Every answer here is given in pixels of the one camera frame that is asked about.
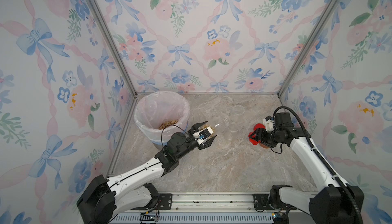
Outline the red jar lid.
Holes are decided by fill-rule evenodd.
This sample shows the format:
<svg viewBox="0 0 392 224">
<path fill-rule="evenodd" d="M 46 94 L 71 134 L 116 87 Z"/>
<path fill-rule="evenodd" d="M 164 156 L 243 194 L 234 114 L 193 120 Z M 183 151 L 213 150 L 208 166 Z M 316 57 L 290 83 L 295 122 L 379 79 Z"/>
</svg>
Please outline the red jar lid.
<svg viewBox="0 0 392 224">
<path fill-rule="evenodd" d="M 253 130 L 257 129 L 265 129 L 265 126 L 262 123 L 258 123 L 253 127 Z"/>
<path fill-rule="evenodd" d="M 249 133 L 248 138 L 249 137 L 261 142 L 261 135 L 250 135 L 250 133 Z"/>
</svg>

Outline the clear jar with orange lid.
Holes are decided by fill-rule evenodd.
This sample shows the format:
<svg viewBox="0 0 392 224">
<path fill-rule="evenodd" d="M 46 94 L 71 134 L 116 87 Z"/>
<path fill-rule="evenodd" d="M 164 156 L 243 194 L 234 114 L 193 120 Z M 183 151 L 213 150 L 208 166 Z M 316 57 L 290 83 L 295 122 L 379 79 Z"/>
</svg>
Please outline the clear jar with orange lid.
<svg viewBox="0 0 392 224">
<path fill-rule="evenodd" d="M 237 104 L 232 108 L 231 114 L 232 116 L 242 116 L 245 113 L 245 107 Z"/>
</svg>

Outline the orange jar lid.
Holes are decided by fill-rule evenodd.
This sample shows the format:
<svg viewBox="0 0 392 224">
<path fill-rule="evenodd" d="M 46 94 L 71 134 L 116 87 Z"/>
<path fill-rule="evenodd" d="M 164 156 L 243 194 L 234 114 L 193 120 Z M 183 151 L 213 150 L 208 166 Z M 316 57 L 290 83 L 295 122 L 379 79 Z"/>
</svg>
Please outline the orange jar lid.
<svg viewBox="0 0 392 224">
<path fill-rule="evenodd" d="M 270 148 L 269 146 L 267 146 L 267 145 L 265 145 L 265 144 L 262 144 L 262 143 L 259 143 L 259 145 L 261 146 L 261 147 L 263 147 L 263 148 Z"/>
</svg>

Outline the clear jar with peanuts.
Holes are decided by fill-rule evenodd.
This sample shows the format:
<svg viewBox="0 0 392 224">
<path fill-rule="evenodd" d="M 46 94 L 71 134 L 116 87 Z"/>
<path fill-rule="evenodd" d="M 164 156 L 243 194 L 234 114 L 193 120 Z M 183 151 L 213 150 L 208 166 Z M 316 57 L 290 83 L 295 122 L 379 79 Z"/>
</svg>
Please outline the clear jar with peanuts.
<svg viewBox="0 0 392 224">
<path fill-rule="evenodd" d="M 238 138 L 238 133 L 239 133 L 239 125 L 235 122 L 229 123 L 225 130 L 225 135 L 224 138 L 231 142 L 233 140 L 236 140 Z"/>
<path fill-rule="evenodd" d="M 208 120 L 206 124 L 201 126 L 201 131 L 206 130 L 205 134 L 209 135 L 209 137 L 211 138 L 213 136 L 224 133 L 228 129 L 228 126 L 228 117 L 225 115 L 219 115 Z"/>
</svg>

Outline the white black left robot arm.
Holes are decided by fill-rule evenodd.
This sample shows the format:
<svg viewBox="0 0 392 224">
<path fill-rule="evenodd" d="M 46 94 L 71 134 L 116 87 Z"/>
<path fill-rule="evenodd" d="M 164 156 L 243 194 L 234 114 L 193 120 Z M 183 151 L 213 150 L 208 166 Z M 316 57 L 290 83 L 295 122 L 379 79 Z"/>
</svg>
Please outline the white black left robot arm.
<svg viewBox="0 0 392 224">
<path fill-rule="evenodd" d="M 196 123 L 188 131 L 172 134 L 162 150 L 145 164 L 118 176 L 95 177 L 77 201 L 83 223 L 107 224 L 128 210 L 155 208 L 160 194 L 152 180 L 172 172 L 194 149 L 210 147 L 216 136 L 214 127 Z"/>
</svg>

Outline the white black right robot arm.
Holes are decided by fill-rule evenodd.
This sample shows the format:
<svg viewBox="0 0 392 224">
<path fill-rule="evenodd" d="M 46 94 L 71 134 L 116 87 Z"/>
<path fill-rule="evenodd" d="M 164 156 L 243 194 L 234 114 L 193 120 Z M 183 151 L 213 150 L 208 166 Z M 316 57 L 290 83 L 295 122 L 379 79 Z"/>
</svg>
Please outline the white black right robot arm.
<svg viewBox="0 0 392 224">
<path fill-rule="evenodd" d="M 363 191 L 337 173 L 316 148 L 310 133 L 293 110 L 267 116 L 254 126 L 248 137 L 252 144 L 269 149 L 289 147 L 302 161 L 317 188 L 317 193 L 311 194 L 290 185 L 274 185 L 267 197 L 253 195 L 257 212 L 272 210 L 275 224 L 288 224 L 289 213 L 294 210 L 310 215 L 316 224 L 363 223 Z"/>
</svg>

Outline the dumped peanuts in bin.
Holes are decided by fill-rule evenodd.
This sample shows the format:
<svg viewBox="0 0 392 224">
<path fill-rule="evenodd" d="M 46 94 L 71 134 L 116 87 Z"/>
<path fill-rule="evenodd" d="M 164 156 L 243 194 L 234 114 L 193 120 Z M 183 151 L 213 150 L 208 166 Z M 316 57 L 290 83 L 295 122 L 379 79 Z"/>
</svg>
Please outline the dumped peanuts in bin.
<svg viewBox="0 0 392 224">
<path fill-rule="evenodd" d="M 177 120 L 165 121 L 165 122 L 163 122 L 163 123 L 160 125 L 159 130 L 164 130 L 164 129 L 166 129 L 166 128 L 172 126 L 172 125 L 176 125 L 177 122 L 178 122 Z"/>
</svg>

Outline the pink trash bag liner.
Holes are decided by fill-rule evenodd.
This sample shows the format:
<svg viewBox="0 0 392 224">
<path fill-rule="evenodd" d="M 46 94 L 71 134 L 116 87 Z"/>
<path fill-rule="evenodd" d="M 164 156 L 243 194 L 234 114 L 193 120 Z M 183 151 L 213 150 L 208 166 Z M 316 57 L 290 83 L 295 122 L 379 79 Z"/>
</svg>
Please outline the pink trash bag liner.
<svg viewBox="0 0 392 224">
<path fill-rule="evenodd" d="M 172 134 L 187 130 L 190 105 L 185 97 L 170 91 L 158 91 L 142 98 L 134 111 L 134 122 L 151 142 L 168 142 Z M 169 120 L 177 120 L 164 130 L 160 125 Z"/>
</svg>

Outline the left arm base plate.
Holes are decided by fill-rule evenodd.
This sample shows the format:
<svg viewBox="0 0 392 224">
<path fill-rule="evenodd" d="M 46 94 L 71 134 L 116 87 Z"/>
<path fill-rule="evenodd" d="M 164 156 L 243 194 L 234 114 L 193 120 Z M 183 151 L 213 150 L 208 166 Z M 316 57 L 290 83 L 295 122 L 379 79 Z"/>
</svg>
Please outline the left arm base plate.
<svg viewBox="0 0 392 224">
<path fill-rule="evenodd" d="M 171 193 L 160 193 L 158 197 L 153 197 L 145 207 L 138 207 L 132 210 L 171 210 L 173 195 Z"/>
</svg>

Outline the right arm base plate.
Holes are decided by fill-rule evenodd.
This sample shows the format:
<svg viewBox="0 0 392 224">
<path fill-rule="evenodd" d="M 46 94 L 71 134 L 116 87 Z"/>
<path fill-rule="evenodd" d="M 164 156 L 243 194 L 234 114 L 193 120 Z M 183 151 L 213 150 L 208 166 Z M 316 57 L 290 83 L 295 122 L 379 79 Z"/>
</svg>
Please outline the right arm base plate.
<svg viewBox="0 0 392 224">
<path fill-rule="evenodd" d="M 277 197 L 271 197 L 269 193 L 255 193 L 252 196 L 254 209 L 257 212 L 282 211 L 291 207 L 291 205 L 284 204 L 282 201 L 278 200 Z"/>
</svg>

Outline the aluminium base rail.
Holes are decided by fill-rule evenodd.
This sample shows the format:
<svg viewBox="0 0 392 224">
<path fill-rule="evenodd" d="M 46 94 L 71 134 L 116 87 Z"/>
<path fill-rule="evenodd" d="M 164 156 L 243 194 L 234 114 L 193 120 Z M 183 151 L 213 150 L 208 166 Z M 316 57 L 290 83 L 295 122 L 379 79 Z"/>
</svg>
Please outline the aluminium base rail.
<svg viewBox="0 0 392 224">
<path fill-rule="evenodd" d="M 267 192 L 162 193 L 155 207 L 116 214 L 113 224 L 273 224 L 287 205 L 274 208 Z"/>
</svg>

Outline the aluminium corner post right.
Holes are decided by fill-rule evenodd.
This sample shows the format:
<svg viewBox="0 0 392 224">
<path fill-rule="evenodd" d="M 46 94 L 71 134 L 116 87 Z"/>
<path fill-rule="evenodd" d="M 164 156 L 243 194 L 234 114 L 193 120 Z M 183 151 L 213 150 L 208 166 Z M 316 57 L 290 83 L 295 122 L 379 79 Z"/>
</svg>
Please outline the aluminium corner post right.
<svg viewBox="0 0 392 224">
<path fill-rule="evenodd" d="M 316 42 L 317 38 L 320 36 L 321 32 L 323 31 L 326 25 L 326 22 L 332 17 L 333 12 L 337 8 L 337 5 L 339 4 L 340 1 L 341 0 L 330 0 L 329 3 L 327 3 L 326 6 L 324 7 L 319 20 L 314 25 L 314 28 L 312 29 L 311 33 L 308 36 L 308 40 L 305 42 L 303 50 L 301 50 L 300 53 L 298 54 L 297 59 L 295 60 L 293 66 L 288 72 L 287 77 L 284 79 L 284 82 L 281 85 L 279 91 L 277 92 L 277 96 L 279 98 L 282 98 L 284 96 L 284 93 L 288 89 L 298 69 L 302 65 L 302 62 L 310 52 L 310 49 L 312 48 L 313 44 Z"/>
</svg>

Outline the aluminium corner post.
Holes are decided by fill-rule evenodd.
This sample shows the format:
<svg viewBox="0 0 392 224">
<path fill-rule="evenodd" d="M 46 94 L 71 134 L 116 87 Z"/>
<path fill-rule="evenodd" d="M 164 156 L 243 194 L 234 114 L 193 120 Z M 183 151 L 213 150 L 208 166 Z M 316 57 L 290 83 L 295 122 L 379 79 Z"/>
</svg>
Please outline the aluminium corner post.
<svg viewBox="0 0 392 224">
<path fill-rule="evenodd" d="M 125 84 L 129 88 L 129 90 L 132 94 L 132 97 L 134 99 L 136 99 L 137 92 L 135 91 L 135 88 L 131 82 L 130 76 L 129 76 L 127 69 L 126 69 L 126 66 L 124 65 L 124 63 L 119 55 L 119 51 L 117 50 L 117 48 L 115 46 L 113 37 L 112 37 L 111 32 L 107 26 L 107 23 L 105 22 L 103 13 L 102 13 L 97 1 L 96 0 L 86 0 L 86 2 L 88 4 L 88 6 L 90 7 L 93 16 L 96 19 L 97 26 L 99 27 L 100 32 L 103 35 L 105 42 L 107 43 L 107 46 L 108 46 L 108 49 L 110 50 L 110 53 L 114 57 L 115 63 L 118 65 L 118 67 L 120 69 L 120 73 L 125 80 Z"/>
<path fill-rule="evenodd" d="M 326 22 L 332 17 L 333 12 L 337 8 L 337 5 L 339 4 L 340 1 L 341 0 L 330 0 L 329 3 L 327 3 L 326 6 L 324 7 L 319 20 L 314 25 L 314 28 L 312 29 L 311 33 L 308 36 L 308 40 L 305 42 L 303 50 L 301 50 L 300 53 L 298 54 L 297 59 L 295 60 L 293 66 L 288 72 L 287 77 L 284 79 L 284 82 L 281 85 L 279 91 L 277 92 L 277 96 L 279 98 L 282 98 L 284 96 L 284 93 L 288 89 L 298 69 L 302 65 L 302 62 L 310 52 L 310 49 L 312 48 L 313 44 L 316 42 L 317 38 L 320 36 L 321 32 L 323 31 L 326 25 Z"/>
</svg>

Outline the aluminium corner post left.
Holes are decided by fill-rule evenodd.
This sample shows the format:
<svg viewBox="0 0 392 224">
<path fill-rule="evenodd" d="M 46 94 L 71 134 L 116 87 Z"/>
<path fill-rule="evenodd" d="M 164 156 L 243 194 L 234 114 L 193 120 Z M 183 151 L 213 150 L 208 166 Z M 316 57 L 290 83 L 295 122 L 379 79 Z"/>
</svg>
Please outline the aluminium corner post left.
<svg viewBox="0 0 392 224">
<path fill-rule="evenodd" d="M 97 1 L 96 0 L 86 0 L 86 2 L 88 4 L 88 6 L 90 7 L 93 16 L 96 19 L 97 26 L 99 27 L 100 32 L 103 35 L 105 42 L 107 43 L 107 46 L 108 46 L 108 49 L 110 50 L 110 53 L 114 57 L 115 63 L 118 65 L 118 67 L 120 69 L 120 73 L 125 80 L 125 84 L 129 88 L 129 90 L 132 94 L 132 97 L 134 99 L 136 99 L 137 92 L 135 91 L 135 88 L 131 82 L 130 76 L 129 76 L 127 69 L 126 69 L 126 66 L 124 65 L 124 63 L 119 55 L 119 51 L 117 50 L 117 48 L 115 46 L 113 37 L 112 37 L 111 32 L 107 26 L 107 23 L 105 22 L 103 13 L 102 13 Z"/>
</svg>

